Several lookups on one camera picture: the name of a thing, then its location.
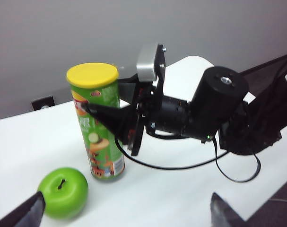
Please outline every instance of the wall outlet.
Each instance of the wall outlet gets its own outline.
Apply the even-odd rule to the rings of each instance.
[[[40,110],[55,105],[53,96],[35,99],[31,101],[31,104],[34,110]]]

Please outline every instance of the white tabletop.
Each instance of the white tabletop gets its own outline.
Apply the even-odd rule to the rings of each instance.
[[[211,66],[195,56],[168,66],[165,94],[191,100],[204,70]],[[50,171],[70,166],[88,181],[87,205],[72,220],[44,216],[41,226],[210,226],[213,192],[248,219],[287,181],[287,127],[282,136],[258,154],[261,172],[249,183],[227,180],[215,163],[185,171],[161,171],[129,160],[119,180],[101,182],[90,173],[72,102],[6,118],[0,120],[0,218],[34,194]],[[157,165],[183,166],[213,156],[212,143],[158,140],[145,134],[138,158]],[[256,168],[253,157],[234,154],[220,159],[219,164],[237,179],[249,177]]]

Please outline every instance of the pringles can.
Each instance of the pringles can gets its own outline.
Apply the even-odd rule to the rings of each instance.
[[[88,114],[81,104],[119,108],[118,76],[117,68],[107,63],[84,63],[67,71],[91,173],[100,179],[111,179],[123,172],[123,154],[115,144],[114,135]]]

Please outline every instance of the apple stem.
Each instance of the apple stem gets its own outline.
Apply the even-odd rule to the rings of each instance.
[[[66,180],[65,180],[65,179],[62,179],[62,180],[61,180],[61,183],[60,183],[60,185],[58,186],[57,189],[58,189],[58,190],[61,189],[61,188],[62,188],[62,184],[65,183],[65,182],[66,182]]]

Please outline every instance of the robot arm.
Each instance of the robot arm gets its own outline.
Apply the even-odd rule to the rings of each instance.
[[[276,78],[274,87],[269,86],[247,104],[243,101],[249,91],[246,80],[231,69],[215,66],[204,71],[192,100],[187,102],[163,95],[164,52],[163,45],[146,45],[136,69],[119,69],[124,75],[118,80],[120,98],[129,106],[83,106],[128,145],[132,156],[139,152],[144,128],[147,134],[161,139],[190,137],[202,143],[212,141],[219,131],[220,148],[238,155],[258,153],[281,138],[279,131],[287,125],[287,70]],[[172,135],[156,135],[156,130]]]

